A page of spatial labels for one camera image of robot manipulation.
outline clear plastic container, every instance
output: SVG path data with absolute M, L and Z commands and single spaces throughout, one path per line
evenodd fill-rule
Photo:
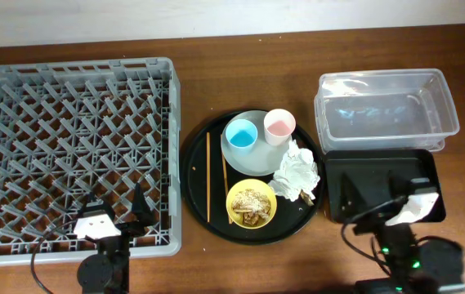
M 459 131 L 438 69 L 327 73 L 315 97 L 315 123 L 330 150 L 418 148 L 438 151 Z

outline crumpled napkin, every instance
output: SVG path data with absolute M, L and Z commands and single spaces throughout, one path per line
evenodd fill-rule
M 296 201 L 301 191 L 312 200 L 315 199 L 312 190 L 320 181 L 317 164 L 314 162 L 312 151 L 299 149 L 295 140 L 288 143 L 288 151 L 283 155 L 279 170 L 274 173 L 274 180 L 268 185 L 278 196 L 290 201 Z

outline wall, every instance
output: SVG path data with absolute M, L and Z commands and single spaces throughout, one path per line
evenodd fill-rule
M 0 46 L 465 23 L 465 0 L 0 0 Z

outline pink cup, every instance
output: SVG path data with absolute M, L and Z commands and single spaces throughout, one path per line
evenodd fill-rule
M 285 109 L 274 109 L 266 114 L 263 120 L 265 140 L 277 146 L 283 144 L 296 128 L 296 119 Z

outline gray plastic dish rack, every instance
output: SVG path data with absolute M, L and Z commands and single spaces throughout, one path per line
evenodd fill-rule
M 0 265 L 23 265 L 49 230 L 94 192 L 130 221 L 141 184 L 157 223 L 131 257 L 181 247 L 180 83 L 168 58 L 0 65 Z M 73 225 L 36 262 L 81 261 L 95 246 Z

